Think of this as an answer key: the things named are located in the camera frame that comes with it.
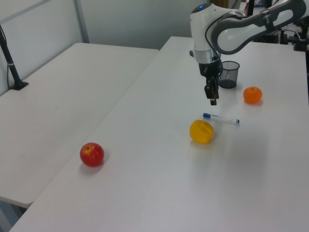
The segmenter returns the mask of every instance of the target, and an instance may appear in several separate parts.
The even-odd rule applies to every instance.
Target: blue pen cap
[[[207,114],[207,113],[203,113],[203,117],[210,118],[210,117],[211,117],[211,115],[210,115],[210,114]]]

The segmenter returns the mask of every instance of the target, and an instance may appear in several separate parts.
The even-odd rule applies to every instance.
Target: black clamp
[[[271,13],[270,13],[269,9],[266,8],[266,9],[260,11],[260,14],[263,18],[264,25],[266,27],[266,32],[270,33],[270,32],[275,31],[276,28],[275,28],[274,23],[272,21]]]

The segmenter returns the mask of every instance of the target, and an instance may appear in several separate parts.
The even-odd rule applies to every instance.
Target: yellow fruit
[[[190,126],[190,137],[197,143],[207,144],[213,138],[213,127],[203,120],[195,120]]]

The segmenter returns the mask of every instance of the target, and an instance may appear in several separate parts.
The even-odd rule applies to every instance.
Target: table
[[[305,54],[249,43],[223,56],[240,64],[238,85],[210,106],[192,48],[169,39],[87,139],[103,146],[104,164],[87,167],[76,151],[11,232],[309,228]],[[249,86],[262,89],[259,105],[243,102]],[[209,121],[213,141],[196,144],[189,127],[203,112],[240,125]]]
[[[28,208],[158,53],[77,43],[0,97],[0,200]]]

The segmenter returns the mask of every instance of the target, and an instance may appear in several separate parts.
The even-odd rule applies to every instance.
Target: white wall
[[[77,2],[90,43],[161,49],[170,36],[191,37],[191,12],[210,0]]]
[[[82,41],[73,0],[50,0],[3,23],[2,28],[21,79]],[[0,95],[6,91],[6,60],[0,50]]]

